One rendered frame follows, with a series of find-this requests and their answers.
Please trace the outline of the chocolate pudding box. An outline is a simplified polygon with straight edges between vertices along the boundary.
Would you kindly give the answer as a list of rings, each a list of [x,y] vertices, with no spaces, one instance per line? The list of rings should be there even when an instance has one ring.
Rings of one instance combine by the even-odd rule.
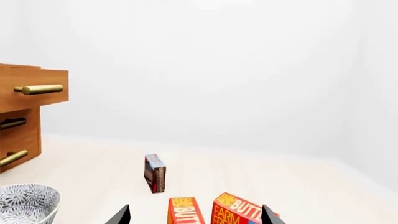
[[[153,194],[165,191],[166,165],[157,154],[145,155],[144,178]]]

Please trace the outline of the wooden cabinet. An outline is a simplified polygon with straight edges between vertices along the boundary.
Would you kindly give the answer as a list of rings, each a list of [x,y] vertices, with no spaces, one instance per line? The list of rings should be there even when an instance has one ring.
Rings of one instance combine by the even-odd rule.
[[[0,167],[0,173],[19,166],[41,153],[40,106],[0,113],[0,122],[16,118],[25,118],[26,124],[0,131],[0,159],[10,152],[23,150],[28,151],[28,155],[8,166]]]

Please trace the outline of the open wooden drawer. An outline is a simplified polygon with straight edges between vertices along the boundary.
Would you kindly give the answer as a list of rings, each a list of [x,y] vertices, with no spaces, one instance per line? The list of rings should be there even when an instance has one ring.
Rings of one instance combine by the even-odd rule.
[[[45,106],[69,100],[68,71],[41,67],[0,64],[0,113]],[[33,85],[63,85],[60,93],[23,95],[14,87]]]

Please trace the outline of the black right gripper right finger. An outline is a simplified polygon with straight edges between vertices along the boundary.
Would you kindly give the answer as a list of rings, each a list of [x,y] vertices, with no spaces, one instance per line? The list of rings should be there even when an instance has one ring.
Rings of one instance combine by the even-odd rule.
[[[271,210],[267,205],[262,206],[261,213],[262,224],[286,224],[279,214]]]

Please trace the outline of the white bowl with grey pattern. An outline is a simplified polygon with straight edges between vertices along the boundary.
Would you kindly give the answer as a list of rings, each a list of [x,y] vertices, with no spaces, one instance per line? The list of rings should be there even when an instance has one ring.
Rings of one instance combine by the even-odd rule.
[[[52,224],[60,193],[41,184],[0,186],[0,224]]]

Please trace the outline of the red butter box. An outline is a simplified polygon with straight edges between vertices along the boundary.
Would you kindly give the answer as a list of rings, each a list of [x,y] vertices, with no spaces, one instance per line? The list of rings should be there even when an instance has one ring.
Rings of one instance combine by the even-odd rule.
[[[262,206],[222,193],[213,201],[211,224],[262,224]]]
[[[195,197],[170,198],[167,224],[205,224]]]

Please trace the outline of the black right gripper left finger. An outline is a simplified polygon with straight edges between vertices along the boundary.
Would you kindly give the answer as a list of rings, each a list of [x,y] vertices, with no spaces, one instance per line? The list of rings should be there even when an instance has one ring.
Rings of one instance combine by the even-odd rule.
[[[116,214],[112,216],[105,224],[130,224],[129,205],[125,205]]]

